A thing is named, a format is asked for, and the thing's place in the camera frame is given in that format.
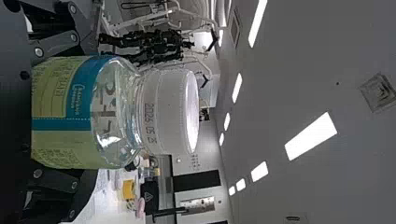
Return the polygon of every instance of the white wall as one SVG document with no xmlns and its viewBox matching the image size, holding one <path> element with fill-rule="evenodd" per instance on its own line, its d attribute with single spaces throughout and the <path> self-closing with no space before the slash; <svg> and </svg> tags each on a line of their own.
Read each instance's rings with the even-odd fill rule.
<svg viewBox="0 0 396 224">
<path fill-rule="evenodd" d="M 178 224 L 206 224 L 228 220 L 229 224 L 233 224 L 233 217 L 231 212 L 230 200 L 228 197 L 228 188 L 226 185 L 223 164 L 221 161 L 219 151 L 219 140 L 216 131 L 216 122 L 207 121 L 201 122 L 200 132 L 198 137 L 198 145 L 196 148 L 196 155 L 198 155 L 201 169 L 194 170 L 191 165 L 191 156 L 182 155 L 173 157 L 174 175 L 186 175 L 196 172 L 204 172 L 210 170 L 219 170 L 221 186 L 198 189 L 176 193 L 177 206 L 180 206 L 180 201 L 204 198 L 209 196 L 215 197 L 214 212 L 206 212 L 202 214 L 177 216 Z"/>
</svg>

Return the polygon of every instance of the ceiling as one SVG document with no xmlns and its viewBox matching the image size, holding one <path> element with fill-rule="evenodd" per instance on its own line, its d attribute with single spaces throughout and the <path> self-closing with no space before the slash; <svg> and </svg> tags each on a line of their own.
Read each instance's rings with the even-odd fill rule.
<svg viewBox="0 0 396 224">
<path fill-rule="evenodd" d="M 372 113 L 359 86 L 377 73 L 396 87 L 396 2 L 269 0 L 254 49 L 248 33 L 258 0 L 233 0 L 242 23 L 235 49 L 224 33 L 216 120 L 225 114 L 222 158 L 234 223 L 393 223 L 396 200 L 396 106 Z M 233 84 L 243 84 L 236 104 Z M 325 112 L 338 134 L 289 161 L 284 145 Z M 250 183 L 267 161 L 269 175 Z"/>
</svg>

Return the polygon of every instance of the plastic bottle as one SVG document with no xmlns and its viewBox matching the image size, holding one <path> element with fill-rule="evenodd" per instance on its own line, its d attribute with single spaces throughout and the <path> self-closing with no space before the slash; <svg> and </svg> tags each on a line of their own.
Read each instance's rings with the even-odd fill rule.
<svg viewBox="0 0 396 224">
<path fill-rule="evenodd" d="M 169 78 L 190 91 L 175 90 L 164 81 Z M 162 99 L 169 108 L 161 116 L 157 102 L 163 94 L 189 99 L 182 107 L 173 97 Z M 32 158 L 58 169 L 118 169 L 142 149 L 165 152 L 167 142 L 192 151 L 196 143 L 187 144 L 191 134 L 184 133 L 192 126 L 192 138 L 198 135 L 195 101 L 196 81 L 185 70 L 140 76 L 119 57 L 51 58 L 34 68 Z M 177 112 L 184 118 L 181 129 L 159 136 L 166 130 L 164 119 L 180 121 L 172 115 Z"/>
</svg>

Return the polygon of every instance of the fluorescent light panel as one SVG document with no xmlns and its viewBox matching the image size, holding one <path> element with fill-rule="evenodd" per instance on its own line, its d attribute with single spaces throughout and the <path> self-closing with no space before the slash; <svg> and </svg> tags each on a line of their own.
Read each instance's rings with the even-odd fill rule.
<svg viewBox="0 0 396 224">
<path fill-rule="evenodd" d="M 236 183 L 236 190 L 241 191 L 242 189 L 244 189 L 247 186 L 247 184 L 245 183 L 245 179 L 241 179 Z"/>
<path fill-rule="evenodd" d="M 230 122 L 231 122 L 230 113 L 227 113 L 227 114 L 225 115 L 225 120 L 224 120 L 224 131 L 227 132 L 228 127 L 230 126 Z"/>
<path fill-rule="evenodd" d="M 285 145 L 289 160 L 296 159 L 336 134 L 332 118 L 326 112 Z"/>
<path fill-rule="evenodd" d="M 236 100 L 238 99 L 239 91 L 241 90 L 242 86 L 242 75 L 239 73 L 238 76 L 236 77 L 235 81 L 235 86 L 233 87 L 233 103 L 236 103 Z"/>
<path fill-rule="evenodd" d="M 235 195 L 235 193 L 236 193 L 235 187 L 234 187 L 234 186 L 230 187 L 230 188 L 228 189 L 228 193 L 230 194 L 230 196 Z"/>
<path fill-rule="evenodd" d="M 268 167 L 265 161 L 251 171 L 251 179 L 253 180 L 253 182 L 260 180 L 266 175 L 268 175 Z"/>
<path fill-rule="evenodd" d="M 256 14 L 254 15 L 253 23 L 251 24 L 250 33 L 248 35 L 248 43 L 253 48 L 256 42 L 257 33 L 259 32 L 260 25 L 262 24 L 262 17 L 264 16 L 265 8 L 267 7 L 267 0 L 259 0 L 257 5 Z"/>
<path fill-rule="evenodd" d="M 220 140 L 219 140 L 220 146 L 222 146 L 223 143 L 224 143 L 224 133 L 222 133 L 222 134 L 220 135 Z"/>
<path fill-rule="evenodd" d="M 221 47 L 222 45 L 222 37 L 224 35 L 224 31 L 223 30 L 219 30 L 219 47 Z"/>
</svg>

